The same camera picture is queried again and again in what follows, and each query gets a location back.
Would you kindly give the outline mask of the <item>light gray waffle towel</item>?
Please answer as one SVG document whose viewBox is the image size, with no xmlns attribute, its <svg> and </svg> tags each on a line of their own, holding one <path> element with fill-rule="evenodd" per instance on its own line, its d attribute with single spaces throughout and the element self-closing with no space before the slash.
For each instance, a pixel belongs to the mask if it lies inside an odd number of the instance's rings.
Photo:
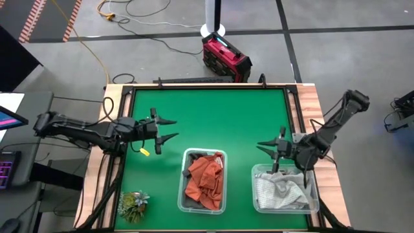
<svg viewBox="0 0 414 233">
<path fill-rule="evenodd" d="M 286 182 L 304 184 L 302 173 L 258 173 L 254 177 L 254 193 L 259 209 L 277 210 L 283 208 Z"/>
<path fill-rule="evenodd" d="M 302 209 L 311 200 L 311 185 L 297 184 L 293 181 L 286 182 L 286 193 L 283 208 Z"/>
</svg>

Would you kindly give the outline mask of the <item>tilted computer monitor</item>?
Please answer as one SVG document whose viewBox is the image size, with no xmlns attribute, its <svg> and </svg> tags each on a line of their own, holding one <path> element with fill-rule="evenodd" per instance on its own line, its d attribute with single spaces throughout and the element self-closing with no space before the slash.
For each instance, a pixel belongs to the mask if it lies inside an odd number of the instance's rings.
<svg viewBox="0 0 414 233">
<path fill-rule="evenodd" d="M 25 126 L 28 120 L 10 110 L 0 106 L 0 131 Z"/>
</svg>

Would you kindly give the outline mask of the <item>wide clear plastic bin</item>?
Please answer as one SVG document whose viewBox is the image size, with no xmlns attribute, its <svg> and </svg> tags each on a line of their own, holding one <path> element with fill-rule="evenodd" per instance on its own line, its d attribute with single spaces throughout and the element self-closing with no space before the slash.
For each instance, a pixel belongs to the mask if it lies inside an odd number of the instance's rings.
<svg viewBox="0 0 414 233">
<path fill-rule="evenodd" d="M 279 166 L 279 171 L 281 173 L 293 172 L 295 174 L 302 173 L 295 165 L 293 164 L 282 164 Z M 252 195 L 253 195 L 253 206 L 254 208 L 262 214 L 315 214 L 320 209 L 320 202 L 319 202 L 319 195 L 316 186 L 316 179 L 314 176 L 314 172 L 307 171 L 306 173 L 302 173 L 304 178 L 304 185 L 307 184 L 311 185 L 311 193 L 310 197 L 312 198 L 309 204 L 302 209 L 277 209 L 277 210 L 265 210 L 259 209 L 256 199 L 256 194 L 254 193 L 254 177 L 258 173 L 272 173 L 272 165 L 271 164 L 256 164 L 252 168 Z"/>
</svg>

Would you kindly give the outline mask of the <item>white tower fan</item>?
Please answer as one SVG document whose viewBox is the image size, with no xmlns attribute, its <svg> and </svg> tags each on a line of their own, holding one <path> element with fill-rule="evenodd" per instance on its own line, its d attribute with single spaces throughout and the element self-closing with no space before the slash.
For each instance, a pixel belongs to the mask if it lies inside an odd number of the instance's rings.
<svg viewBox="0 0 414 233">
<path fill-rule="evenodd" d="M 202 37 L 207 37 L 213 32 L 220 36 L 225 35 L 225 27 L 221 24 L 222 0 L 205 0 L 205 24 L 201 27 Z"/>
</svg>

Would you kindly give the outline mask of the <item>narrow clear plastic bin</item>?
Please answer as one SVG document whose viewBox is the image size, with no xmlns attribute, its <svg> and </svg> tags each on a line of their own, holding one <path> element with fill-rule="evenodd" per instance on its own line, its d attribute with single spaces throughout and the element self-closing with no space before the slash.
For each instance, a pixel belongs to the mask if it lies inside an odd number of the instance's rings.
<svg viewBox="0 0 414 233">
<path fill-rule="evenodd" d="M 216 152 L 222 153 L 222 162 L 223 162 L 223 170 L 220 173 L 220 176 L 223 176 L 223 200 L 220 205 L 219 210 L 209 210 L 203 207 L 201 204 L 192 201 L 189 197 L 185 194 L 185 189 L 187 187 L 188 182 L 191 179 L 191 174 L 185 178 L 182 174 L 184 168 L 184 156 L 188 153 L 204 153 L 204 156 L 213 155 Z M 181 175 L 180 175 L 180 184 L 179 184 L 179 194 L 177 204 L 178 207 L 183 212 L 191 212 L 191 213 L 198 213 L 198 214 L 213 214 L 218 215 L 222 214 L 226 209 L 226 195 L 227 195 L 227 164 L 228 158 L 226 152 L 223 150 L 213 150 L 213 149 L 202 149 L 202 148 L 188 148 L 182 158 L 182 168 L 181 168 Z"/>
</svg>

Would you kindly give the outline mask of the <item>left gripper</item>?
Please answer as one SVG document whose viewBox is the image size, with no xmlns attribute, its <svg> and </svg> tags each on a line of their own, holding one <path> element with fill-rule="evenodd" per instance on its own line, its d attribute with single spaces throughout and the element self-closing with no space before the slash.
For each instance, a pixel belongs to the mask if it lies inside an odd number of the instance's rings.
<svg viewBox="0 0 414 233">
<path fill-rule="evenodd" d="M 154 140 L 154 147 L 155 153 L 157 155 L 161 154 L 161 145 L 167 142 L 169 139 L 177 136 L 178 133 L 172 133 L 169 135 L 158 135 L 158 125 L 170 125 L 176 124 L 177 122 L 174 120 L 166 120 L 162 117 L 157 115 L 157 110 L 152 107 L 150 109 L 150 118 L 145 119 L 142 123 L 142 148 L 144 147 L 147 140 L 153 139 Z"/>
</svg>

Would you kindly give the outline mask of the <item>small succulent plant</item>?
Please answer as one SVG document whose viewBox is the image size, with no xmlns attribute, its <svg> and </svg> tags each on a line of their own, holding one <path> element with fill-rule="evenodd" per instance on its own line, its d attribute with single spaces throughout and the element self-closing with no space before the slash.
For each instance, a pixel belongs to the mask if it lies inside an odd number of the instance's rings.
<svg viewBox="0 0 414 233">
<path fill-rule="evenodd" d="M 128 223 L 138 223 L 144 216 L 150 196 L 143 192 L 121 192 L 118 214 Z"/>
</svg>

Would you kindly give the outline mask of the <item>red and black toolbox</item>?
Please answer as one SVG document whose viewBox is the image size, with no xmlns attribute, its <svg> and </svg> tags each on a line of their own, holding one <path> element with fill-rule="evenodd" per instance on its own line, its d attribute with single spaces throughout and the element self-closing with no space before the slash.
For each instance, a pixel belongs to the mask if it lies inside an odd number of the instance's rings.
<svg viewBox="0 0 414 233">
<path fill-rule="evenodd" d="M 202 39 L 203 62 L 219 76 L 231 76 L 234 83 L 246 83 L 250 77 L 252 62 L 217 32 Z"/>
</svg>

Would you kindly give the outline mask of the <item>black computer mouse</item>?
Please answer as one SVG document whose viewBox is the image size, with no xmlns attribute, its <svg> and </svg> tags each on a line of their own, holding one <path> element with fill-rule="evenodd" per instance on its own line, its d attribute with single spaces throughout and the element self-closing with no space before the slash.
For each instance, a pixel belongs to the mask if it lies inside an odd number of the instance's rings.
<svg viewBox="0 0 414 233">
<path fill-rule="evenodd" d="M 0 227 L 0 233 L 17 233 L 20 228 L 20 220 L 16 218 L 8 219 Z"/>
</svg>

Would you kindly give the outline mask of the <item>backlit computer keyboard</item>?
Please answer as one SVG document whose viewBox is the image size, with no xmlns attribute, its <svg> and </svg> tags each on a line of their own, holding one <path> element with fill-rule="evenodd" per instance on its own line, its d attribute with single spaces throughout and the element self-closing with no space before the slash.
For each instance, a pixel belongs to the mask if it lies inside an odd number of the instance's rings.
<svg viewBox="0 0 414 233">
<path fill-rule="evenodd" d="M 20 157 L 20 151 L 0 151 L 0 190 L 11 186 Z"/>
</svg>

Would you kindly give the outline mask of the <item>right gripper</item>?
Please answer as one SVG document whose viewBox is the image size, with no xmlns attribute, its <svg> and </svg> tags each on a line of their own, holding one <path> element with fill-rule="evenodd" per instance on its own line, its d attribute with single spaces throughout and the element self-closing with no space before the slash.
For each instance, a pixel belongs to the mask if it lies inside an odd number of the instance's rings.
<svg viewBox="0 0 414 233">
<path fill-rule="evenodd" d="M 298 163 L 296 162 L 296 157 L 294 155 L 296 148 L 293 146 L 293 143 L 285 139 L 285 133 L 286 133 L 286 128 L 284 126 L 281 126 L 278 137 L 275 137 L 274 139 L 270 141 L 258 142 L 258 144 L 262 146 L 275 146 L 276 151 L 266 149 L 261 146 L 256 146 L 256 148 L 265 152 L 267 155 L 270 156 L 272 160 L 274 160 L 274 164 L 272 167 L 272 171 L 274 173 L 279 171 L 280 159 L 290 159 L 294 161 L 294 165 L 297 167 L 297 169 L 300 169 L 300 167 L 298 166 Z"/>
</svg>

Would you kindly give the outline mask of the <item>green table mat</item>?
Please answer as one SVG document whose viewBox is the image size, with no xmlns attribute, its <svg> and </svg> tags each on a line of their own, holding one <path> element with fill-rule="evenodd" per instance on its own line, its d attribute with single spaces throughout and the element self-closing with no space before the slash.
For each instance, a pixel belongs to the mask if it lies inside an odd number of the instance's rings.
<svg viewBox="0 0 414 233">
<path fill-rule="evenodd" d="M 143 191 L 150 198 L 136 224 L 116 219 L 117 230 L 279 230 L 304 229 L 305 216 L 261 214 L 252 202 L 251 171 L 271 158 L 256 148 L 289 126 L 285 93 L 281 89 L 138 90 L 133 117 L 146 118 L 154 107 L 176 124 L 161 126 L 161 135 L 178 133 L 155 153 L 146 141 L 146 157 L 134 143 L 126 156 L 123 192 Z M 226 209 L 222 214 L 194 214 L 179 209 L 177 200 L 182 158 L 188 148 L 223 150 L 227 154 Z"/>
</svg>

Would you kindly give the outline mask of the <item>large black panel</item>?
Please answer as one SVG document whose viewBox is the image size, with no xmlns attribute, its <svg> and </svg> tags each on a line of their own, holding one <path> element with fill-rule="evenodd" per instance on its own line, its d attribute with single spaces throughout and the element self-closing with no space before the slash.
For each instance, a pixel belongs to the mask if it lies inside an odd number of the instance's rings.
<svg viewBox="0 0 414 233">
<path fill-rule="evenodd" d="M 0 26 L 0 92 L 13 91 L 39 65 L 43 66 Z"/>
</svg>

